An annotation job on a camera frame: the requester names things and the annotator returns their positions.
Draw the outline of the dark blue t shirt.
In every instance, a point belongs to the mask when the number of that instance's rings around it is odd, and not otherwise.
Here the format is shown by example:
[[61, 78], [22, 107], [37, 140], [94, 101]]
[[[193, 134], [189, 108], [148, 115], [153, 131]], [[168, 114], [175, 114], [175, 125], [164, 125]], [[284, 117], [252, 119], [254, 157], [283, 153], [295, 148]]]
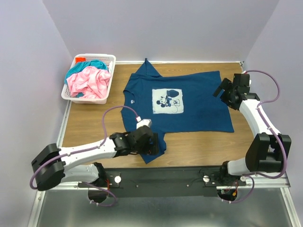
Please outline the dark blue t shirt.
[[141, 118], [151, 120], [152, 131], [158, 134], [159, 153], [142, 155], [146, 164], [166, 151], [166, 133], [234, 132], [227, 105], [213, 96], [220, 84], [219, 71], [163, 77], [148, 60], [131, 74], [123, 90], [125, 130], [135, 130], [135, 110]]

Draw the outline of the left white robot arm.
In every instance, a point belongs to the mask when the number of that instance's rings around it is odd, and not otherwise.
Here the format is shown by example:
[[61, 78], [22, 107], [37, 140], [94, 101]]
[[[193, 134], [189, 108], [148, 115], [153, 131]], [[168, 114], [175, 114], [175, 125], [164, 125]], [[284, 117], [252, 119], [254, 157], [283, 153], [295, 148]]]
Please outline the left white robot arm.
[[99, 187], [105, 175], [97, 160], [136, 154], [157, 155], [158, 152], [158, 134], [146, 125], [76, 147], [59, 148], [55, 143], [49, 144], [31, 162], [34, 174], [30, 187], [47, 191], [60, 183], [73, 181]]

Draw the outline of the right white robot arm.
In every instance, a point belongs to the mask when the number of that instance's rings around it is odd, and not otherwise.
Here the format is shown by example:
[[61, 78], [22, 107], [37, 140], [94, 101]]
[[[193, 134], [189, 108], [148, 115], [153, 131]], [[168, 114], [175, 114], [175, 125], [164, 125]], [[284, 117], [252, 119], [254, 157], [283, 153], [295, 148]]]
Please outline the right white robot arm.
[[291, 138], [272, 124], [262, 107], [266, 102], [250, 91], [249, 73], [235, 73], [233, 80], [224, 79], [213, 94], [244, 116], [254, 136], [244, 158], [225, 161], [220, 166], [215, 178], [223, 185], [229, 185], [242, 176], [260, 175], [277, 179], [285, 174], [287, 168]]

